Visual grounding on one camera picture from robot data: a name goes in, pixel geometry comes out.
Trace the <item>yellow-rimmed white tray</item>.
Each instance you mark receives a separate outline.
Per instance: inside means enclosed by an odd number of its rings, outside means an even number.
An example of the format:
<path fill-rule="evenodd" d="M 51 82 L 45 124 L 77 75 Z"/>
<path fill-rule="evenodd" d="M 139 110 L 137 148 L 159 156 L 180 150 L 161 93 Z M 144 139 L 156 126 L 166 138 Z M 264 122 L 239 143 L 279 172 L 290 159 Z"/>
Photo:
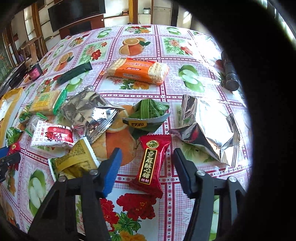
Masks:
<path fill-rule="evenodd" d="M 22 87 L 12 89 L 1 98 L 1 148 L 6 145 L 6 132 L 16 119 L 26 93 Z"/>

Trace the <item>yellow-green snack packet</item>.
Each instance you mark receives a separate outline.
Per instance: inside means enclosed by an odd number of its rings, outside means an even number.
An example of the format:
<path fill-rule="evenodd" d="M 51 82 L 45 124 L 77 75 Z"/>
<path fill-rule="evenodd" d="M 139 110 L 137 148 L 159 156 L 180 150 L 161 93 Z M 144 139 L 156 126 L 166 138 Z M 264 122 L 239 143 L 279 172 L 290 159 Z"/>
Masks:
<path fill-rule="evenodd" d="M 48 164 L 53 180 L 57 181 L 60 176 L 66 176 L 68 179 L 82 177 L 84 173 L 97 169 L 100 161 L 97 160 L 88 139 L 83 137 L 69 153 L 48 159 Z"/>

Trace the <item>floral fruit tablecloth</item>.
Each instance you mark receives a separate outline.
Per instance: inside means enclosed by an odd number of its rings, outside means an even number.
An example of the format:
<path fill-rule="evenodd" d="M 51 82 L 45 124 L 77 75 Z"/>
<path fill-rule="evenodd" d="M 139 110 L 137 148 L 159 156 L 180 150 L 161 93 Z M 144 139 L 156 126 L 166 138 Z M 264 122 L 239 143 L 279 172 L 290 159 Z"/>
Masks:
<path fill-rule="evenodd" d="M 203 33 L 125 25 L 61 40 L 43 74 L 1 99 L 1 146 L 20 163 L 4 173 L 6 219 L 27 232 L 59 176 L 73 180 L 122 161 L 99 201 L 109 240 L 184 240 L 194 201 L 173 152 L 213 178 L 247 184 L 251 130 L 239 91 L 222 85 L 221 51 Z"/>

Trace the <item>black cylindrical bottle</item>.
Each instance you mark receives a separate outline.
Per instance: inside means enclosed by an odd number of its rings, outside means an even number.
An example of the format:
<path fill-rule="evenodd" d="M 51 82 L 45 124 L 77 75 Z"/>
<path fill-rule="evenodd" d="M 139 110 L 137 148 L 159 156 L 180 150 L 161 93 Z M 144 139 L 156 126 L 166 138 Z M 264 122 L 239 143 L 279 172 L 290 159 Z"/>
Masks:
<path fill-rule="evenodd" d="M 222 83 L 227 90 L 236 91 L 239 89 L 239 78 L 235 68 L 225 51 L 222 51 L 221 58 L 225 74 Z"/>

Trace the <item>orange cracker packet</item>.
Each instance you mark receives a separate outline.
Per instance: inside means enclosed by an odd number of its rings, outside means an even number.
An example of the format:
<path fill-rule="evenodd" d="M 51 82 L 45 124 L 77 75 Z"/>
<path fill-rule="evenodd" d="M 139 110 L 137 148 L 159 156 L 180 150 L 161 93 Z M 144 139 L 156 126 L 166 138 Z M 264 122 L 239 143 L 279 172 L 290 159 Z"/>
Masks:
<path fill-rule="evenodd" d="M 169 72 L 169 67 L 167 64 L 157 61 L 119 58 L 105 72 L 111 77 L 161 85 Z"/>

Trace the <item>black television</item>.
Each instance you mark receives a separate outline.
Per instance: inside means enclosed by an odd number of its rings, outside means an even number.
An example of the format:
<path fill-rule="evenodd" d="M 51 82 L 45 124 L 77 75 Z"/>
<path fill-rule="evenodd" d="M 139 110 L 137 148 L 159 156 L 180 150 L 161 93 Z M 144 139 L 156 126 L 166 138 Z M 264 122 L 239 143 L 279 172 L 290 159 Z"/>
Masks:
<path fill-rule="evenodd" d="M 91 30 L 90 18 L 105 13 L 105 1 L 64 0 L 48 8 L 53 32 L 65 27 L 74 30 Z"/>

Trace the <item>green leaf snack bag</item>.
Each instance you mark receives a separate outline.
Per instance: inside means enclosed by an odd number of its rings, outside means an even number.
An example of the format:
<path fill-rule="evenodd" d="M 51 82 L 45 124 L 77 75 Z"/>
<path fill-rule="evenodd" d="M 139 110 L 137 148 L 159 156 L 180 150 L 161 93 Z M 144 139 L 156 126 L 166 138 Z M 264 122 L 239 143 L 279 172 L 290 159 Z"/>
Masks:
<path fill-rule="evenodd" d="M 127 118 L 122 118 L 122 121 L 129 126 L 132 137 L 137 140 L 141 136 L 155 133 L 170 116 L 169 108 L 168 102 L 143 99 L 133 106 L 134 112 Z"/>

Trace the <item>silver foil bag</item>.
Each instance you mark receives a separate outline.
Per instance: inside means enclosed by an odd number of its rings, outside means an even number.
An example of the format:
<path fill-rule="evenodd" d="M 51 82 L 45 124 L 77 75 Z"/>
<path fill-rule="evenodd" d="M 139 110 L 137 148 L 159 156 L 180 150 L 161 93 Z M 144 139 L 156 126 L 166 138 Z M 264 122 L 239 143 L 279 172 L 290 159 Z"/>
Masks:
<path fill-rule="evenodd" d="M 65 102 L 60 113 L 76 130 L 80 137 L 86 137 L 93 144 L 115 121 L 124 108 L 111 104 L 93 86 L 88 85 L 81 92 Z"/>
<path fill-rule="evenodd" d="M 240 133 L 234 115 L 222 113 L 211 101 L 183 95 L 179 126 L 170 133 L 216 161 L 237 166 Z"/>

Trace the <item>red candy packet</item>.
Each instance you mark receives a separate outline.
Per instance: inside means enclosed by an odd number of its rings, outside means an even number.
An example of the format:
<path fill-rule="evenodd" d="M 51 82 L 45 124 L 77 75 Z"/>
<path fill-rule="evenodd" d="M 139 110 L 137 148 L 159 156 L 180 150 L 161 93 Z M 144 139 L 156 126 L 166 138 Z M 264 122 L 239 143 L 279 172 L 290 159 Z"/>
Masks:
<path fill-rule="evenodd" d="M 160 171 L 171 143 L 170 135 L 146 135 L 139 138 L 144 150 L 137 176 L 129 182 L 136 190 L 156 198 L 163 197 L 159 181 Z"/>

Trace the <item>wooden chair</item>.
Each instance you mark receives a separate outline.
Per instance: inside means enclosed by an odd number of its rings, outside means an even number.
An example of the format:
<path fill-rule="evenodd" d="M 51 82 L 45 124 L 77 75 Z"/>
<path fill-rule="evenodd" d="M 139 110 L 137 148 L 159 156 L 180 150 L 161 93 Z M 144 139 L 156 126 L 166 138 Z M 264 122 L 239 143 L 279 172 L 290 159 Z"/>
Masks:
<path fill-rule="evenodd" d="M 20 50 L 23 53 L 24 60 L 27 62 L 27 58 L 31 59 L 32 64 L 39 62 L 39 60 L 48 52 L 42 36 L 37 36 L 28 42 L 23 42 L 20 46 Z"/>

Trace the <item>white red snack packet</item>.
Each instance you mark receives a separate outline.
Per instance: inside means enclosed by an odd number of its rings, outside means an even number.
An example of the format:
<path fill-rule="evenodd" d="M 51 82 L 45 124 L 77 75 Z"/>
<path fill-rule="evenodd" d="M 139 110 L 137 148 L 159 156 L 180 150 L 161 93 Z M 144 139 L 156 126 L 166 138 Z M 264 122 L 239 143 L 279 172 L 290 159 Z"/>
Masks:
<path fill-rule="evenodd" d="M 70 127 L 39 120 L 33 133 L 31 146 L 71 149 L 76 142 L 77 138 Z"/>

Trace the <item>yellow green cracker packet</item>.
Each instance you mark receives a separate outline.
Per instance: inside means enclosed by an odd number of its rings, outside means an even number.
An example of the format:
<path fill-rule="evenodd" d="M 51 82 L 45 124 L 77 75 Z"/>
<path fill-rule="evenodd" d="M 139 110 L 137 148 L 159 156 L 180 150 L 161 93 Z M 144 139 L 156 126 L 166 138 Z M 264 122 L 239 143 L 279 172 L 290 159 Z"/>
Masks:
<path fill-rule="evenodd" d="M 36 96 L 29 108 L 29 113 L 43 115 L 57 115 L 66 100 L 67 90 L 53 90 Z"/>

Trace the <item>dark green flat packet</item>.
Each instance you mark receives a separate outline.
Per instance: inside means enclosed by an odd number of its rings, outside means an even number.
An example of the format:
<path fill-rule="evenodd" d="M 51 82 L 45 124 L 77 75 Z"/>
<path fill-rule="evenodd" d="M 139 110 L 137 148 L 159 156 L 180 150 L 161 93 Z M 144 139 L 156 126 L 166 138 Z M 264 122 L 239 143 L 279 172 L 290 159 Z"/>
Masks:
<path fill-rule="evenodd" d="M 65 82 L 77 77 L 78 75 L 85 73 L 87 71 L 92 70 L 92 65 L 90 62 L 83 63 L 81 65 L 76 66 L 75 68 L 67 71 L 57 78 L 57 83 L 59 85 L 64 84 Z"/>

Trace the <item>green triangular snack bag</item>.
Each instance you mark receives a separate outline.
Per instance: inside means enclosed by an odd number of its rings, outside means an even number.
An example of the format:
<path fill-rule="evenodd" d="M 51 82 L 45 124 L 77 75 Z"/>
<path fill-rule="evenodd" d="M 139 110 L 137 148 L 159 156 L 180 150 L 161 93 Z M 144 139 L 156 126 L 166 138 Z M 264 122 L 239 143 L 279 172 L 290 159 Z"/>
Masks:
<path fill-rule="evenodd" d="M 6 146 L 9 147 L 13 143 L 17 142 L 22 133 L 23 131 L 20 130 L 19 128 L 15 128 L 13 126 L 8 128 L 6 132 Z"/>

